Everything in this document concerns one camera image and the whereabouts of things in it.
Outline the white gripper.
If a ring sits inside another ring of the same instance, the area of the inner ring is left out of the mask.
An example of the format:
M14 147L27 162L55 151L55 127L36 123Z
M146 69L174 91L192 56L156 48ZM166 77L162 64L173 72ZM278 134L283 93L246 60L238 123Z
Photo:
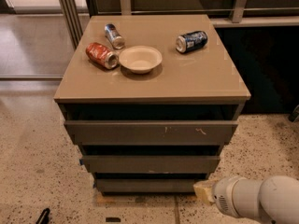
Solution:
M224 177L220 181L204 180L193 185L195 195L202 203L214 203L227 216L241 218L245 200L245 177Z

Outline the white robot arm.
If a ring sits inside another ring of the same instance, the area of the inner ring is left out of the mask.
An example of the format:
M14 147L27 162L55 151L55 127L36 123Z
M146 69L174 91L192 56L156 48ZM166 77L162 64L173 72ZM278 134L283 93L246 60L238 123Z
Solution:
M299 224L299 181L288 176L253 180L236 175L199 181L193 189L198 200L215 204L226 216L260 224Z

